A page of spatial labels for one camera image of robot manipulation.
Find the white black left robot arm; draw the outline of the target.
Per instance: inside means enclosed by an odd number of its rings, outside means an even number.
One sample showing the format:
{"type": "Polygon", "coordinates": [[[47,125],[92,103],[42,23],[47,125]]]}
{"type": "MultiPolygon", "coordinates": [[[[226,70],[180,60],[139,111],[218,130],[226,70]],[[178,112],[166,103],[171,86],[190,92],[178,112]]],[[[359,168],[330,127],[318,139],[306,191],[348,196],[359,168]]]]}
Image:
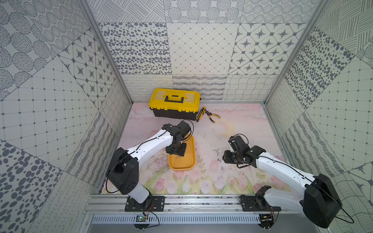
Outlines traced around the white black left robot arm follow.
{"type": "Polygon", "coordinates": [[[159,151],[169,155],[184,156],[187,140],[191,139],[194,126],[190,120],[178,125],[164,124],[150,139],[129,149],[116,149],[106,172],[106,181],[122,195],[128,195],[144,210],[152,206],[152,194],[139,182],[139,168],[159,151]]]}

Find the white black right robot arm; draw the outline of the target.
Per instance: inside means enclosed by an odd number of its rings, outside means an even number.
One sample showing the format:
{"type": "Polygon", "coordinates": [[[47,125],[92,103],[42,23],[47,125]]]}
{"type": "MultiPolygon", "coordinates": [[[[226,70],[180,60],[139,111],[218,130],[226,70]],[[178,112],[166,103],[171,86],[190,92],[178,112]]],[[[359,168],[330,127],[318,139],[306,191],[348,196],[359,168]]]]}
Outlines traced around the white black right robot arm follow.
{"type": "Polygon", "coordinates": [[[272,214],[289,209],[304,214],[313,224],[328,228],[340,211],[347,213],[342,206],[337,191],[329,177],[313,175],[297,169],[259,146],[248,145],[248,139],[242,134],[231,136],[231,147],[223,155],[226,164],[237,168],[254,167],[266,171],[288,184],[293,191],[277,190],[263,185],[253,196],[240,195],[238,200],[244,212],[270,211],[272,214]]]}

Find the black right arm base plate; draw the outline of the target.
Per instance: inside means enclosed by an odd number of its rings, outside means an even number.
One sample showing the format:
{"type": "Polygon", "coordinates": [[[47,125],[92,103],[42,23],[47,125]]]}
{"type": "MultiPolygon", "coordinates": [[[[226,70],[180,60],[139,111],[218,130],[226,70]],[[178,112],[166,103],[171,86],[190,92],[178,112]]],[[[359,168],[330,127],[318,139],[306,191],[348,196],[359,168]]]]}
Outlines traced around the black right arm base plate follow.
{"type": "Polygon", "coordinates": [[[240,195],[238,200],[244,212],[276,212],[281,211],[279,206],[271,206],[264,199],[267,190],[272,187],[265,185],[261,187],[254,196],[240,195]]]}

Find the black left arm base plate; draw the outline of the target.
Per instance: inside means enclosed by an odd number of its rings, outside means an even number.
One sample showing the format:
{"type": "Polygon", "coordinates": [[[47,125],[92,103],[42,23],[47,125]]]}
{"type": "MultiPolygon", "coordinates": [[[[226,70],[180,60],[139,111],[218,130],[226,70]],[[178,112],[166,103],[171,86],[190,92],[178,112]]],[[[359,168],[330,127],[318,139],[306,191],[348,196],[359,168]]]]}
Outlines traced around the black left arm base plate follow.
{"type": "Polygon", "coordinates": [[[165,205],[165,196],[154,196],[149,192],[148,197],[143,203],[137,202],[134,198],[128,197],[125,206],[125,212],[163,212],[165,205]]]}

